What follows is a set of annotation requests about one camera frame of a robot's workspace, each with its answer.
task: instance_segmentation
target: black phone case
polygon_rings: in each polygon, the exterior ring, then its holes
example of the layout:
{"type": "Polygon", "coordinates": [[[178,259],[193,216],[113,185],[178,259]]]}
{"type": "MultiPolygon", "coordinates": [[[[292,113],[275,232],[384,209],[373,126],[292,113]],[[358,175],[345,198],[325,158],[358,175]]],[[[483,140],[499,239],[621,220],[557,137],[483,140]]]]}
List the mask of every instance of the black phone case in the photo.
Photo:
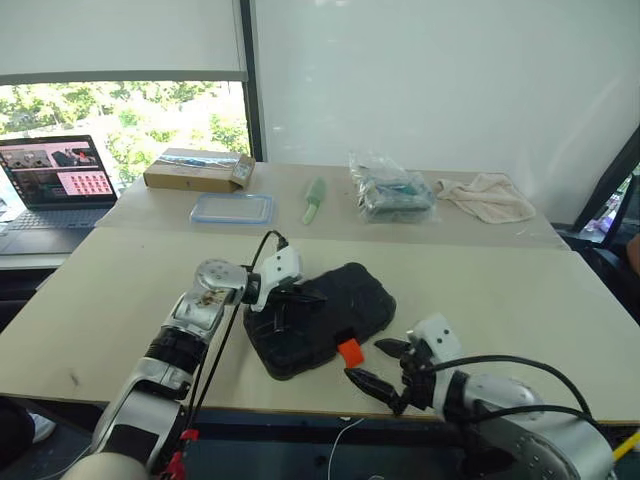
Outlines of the black phone case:
{"type": "Polygon", "coordinates": [[[277,380],[288,380],[328,362],[338,345],[350,338],[364,343],[387,327],[396,309],[393,297],[359,263],[348,263],[296,288],[321,292],[327,299],[316,303],[268,301],[262,312],[245,310],[249,339],[277,380]]]}

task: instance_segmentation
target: laptop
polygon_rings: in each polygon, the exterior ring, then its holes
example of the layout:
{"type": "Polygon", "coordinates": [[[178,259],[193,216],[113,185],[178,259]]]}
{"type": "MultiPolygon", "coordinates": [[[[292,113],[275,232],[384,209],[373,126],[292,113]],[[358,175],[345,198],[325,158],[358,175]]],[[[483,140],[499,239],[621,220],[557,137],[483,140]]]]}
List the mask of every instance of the laptop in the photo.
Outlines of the laptop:
{"type": "Polygon", "coordinates": [[[0,140],[0,164],[27,207],[0,255],[70,253],[117,199],[89,135],[0,140]]]}

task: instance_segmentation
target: sneaker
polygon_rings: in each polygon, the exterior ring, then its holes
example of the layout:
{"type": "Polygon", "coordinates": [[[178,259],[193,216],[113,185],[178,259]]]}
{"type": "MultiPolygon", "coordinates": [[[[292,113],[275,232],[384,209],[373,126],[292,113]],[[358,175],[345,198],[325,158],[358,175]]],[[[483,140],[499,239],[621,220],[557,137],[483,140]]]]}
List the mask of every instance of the sneaker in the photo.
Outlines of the sneaker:
{"type": "Polygon", "coordinates": [[[31,412],[29,412],[29,415],[31,416],[31,419],[33,420],[33,425],[35,426],[33,443],[38,443],[48,438],[55,430],[56,424],[53,423],[48,418],[45,418],[42,415],[37,415],[31,412]]]}

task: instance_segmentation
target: laptop keyboard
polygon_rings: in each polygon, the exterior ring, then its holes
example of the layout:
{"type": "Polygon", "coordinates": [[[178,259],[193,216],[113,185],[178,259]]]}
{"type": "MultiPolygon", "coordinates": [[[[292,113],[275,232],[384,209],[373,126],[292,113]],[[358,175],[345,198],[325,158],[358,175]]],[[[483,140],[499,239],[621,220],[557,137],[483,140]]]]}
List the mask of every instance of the laptop keyboard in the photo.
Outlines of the laptop keyboard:
{"type": "Polygon", "coordinates": [[[31,230],[35,228],[92,228],[109,210],[49,210],[31,212],[27,210],[9,224],[9,230],[31,230]]]}

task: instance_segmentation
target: green trees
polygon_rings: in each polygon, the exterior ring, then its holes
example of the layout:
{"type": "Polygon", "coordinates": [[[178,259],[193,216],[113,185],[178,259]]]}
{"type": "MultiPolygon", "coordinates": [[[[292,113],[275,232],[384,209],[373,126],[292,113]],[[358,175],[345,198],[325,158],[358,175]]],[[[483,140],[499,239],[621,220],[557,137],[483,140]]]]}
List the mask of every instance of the green trees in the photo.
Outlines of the green trees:
{"type": "Polygon", "coordinates": [[[0,135],[98,131],[128,184],[169,146],[248,153],[242,102],[214,82],[0,86],[0,135]]]}

